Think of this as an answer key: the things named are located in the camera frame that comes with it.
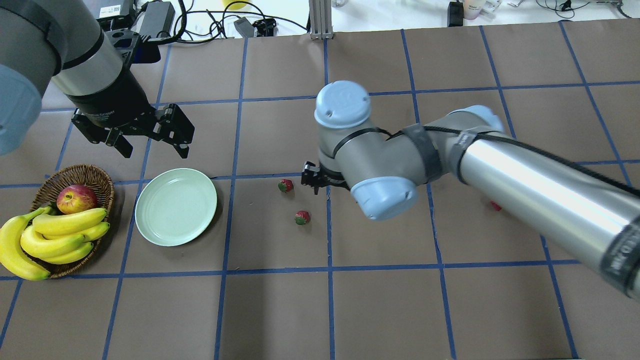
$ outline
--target robotic arm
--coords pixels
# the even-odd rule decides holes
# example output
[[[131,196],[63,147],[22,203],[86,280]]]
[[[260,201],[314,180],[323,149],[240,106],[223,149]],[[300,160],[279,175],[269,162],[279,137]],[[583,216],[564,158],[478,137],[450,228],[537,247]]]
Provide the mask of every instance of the robotic arm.
[[[372,220],[417,201],[416,186],[451,172],[521,221],[555,240],[629,297],[640,301],[638,191],[504,134],[490,109],[456,110],[384,140],[370,120],[369,95],[336,81],[316,99],[319,167],[302,183],[346,188]]]
[[[52,80],[78,107],[74,125],[129,158],[125,135],[171,144],[182,158],[195,130],[176,104],[156,110],[129,70],[140,36],[107,33],[82,0],[0,0],[0,155],[15,150]]]

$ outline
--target metal post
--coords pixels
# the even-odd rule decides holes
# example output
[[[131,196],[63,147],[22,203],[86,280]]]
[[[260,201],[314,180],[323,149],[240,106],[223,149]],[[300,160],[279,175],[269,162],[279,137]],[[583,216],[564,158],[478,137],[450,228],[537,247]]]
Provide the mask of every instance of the metal post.
[[[331,0],[309,0],[311,39],[333,38]]]

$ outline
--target bunch of bananas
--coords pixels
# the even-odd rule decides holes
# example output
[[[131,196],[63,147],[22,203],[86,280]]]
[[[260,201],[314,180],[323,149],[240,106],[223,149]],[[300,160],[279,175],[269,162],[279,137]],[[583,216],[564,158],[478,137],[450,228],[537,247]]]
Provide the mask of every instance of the bunch of bananas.
[[[103,237],[109,223],[104,208],[95,208],[70,215],[50,215],[47,206],[32,213],[9,219],[0,228],[0,263],[7,270],[27,280],[49,277],[47,269],[29,259],[50,264],[68,264],[83,259],[93,248],[92,241]]]

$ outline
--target light blue cap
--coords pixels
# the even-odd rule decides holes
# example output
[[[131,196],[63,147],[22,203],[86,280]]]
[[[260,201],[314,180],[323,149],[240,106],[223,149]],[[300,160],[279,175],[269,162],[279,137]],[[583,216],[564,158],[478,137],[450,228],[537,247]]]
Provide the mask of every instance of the light blue cap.
[[[0,64],[0,155],[22,144],[41,108],[40,92],[29,79]]]
[[[365,122],[371,115],[369,93],[353,81],[325,85],[316,98],[318,124],[330,129],[347,129]]]
[[[413,181],[398,176],[374,177],[351,188],[364,215],[371,220],[387,220],[401,214],[418,201]]]
[[[504,126],[502,126],[502,122],[500,121],[500,118],[498,117],[498,115],[494,114],[493,111],[487,108],[486,106],[472,105],[472,106],[469,106],[468,108],[454,110],[449,114],[457,113],[459,111],[465,111],[467,113],[475,114],[478,117],[482,118],[487,123],[487,125],[504,132]]]

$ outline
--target round plate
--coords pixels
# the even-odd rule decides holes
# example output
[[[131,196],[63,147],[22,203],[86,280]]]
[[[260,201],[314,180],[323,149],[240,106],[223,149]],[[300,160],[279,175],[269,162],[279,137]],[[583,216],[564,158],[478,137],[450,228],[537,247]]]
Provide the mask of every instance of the round plate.
[[[202,234],[217,205],[216,188],[205,174],[176,168],[156,176],[142,190],[136,226],[156,245],[182,245]]]

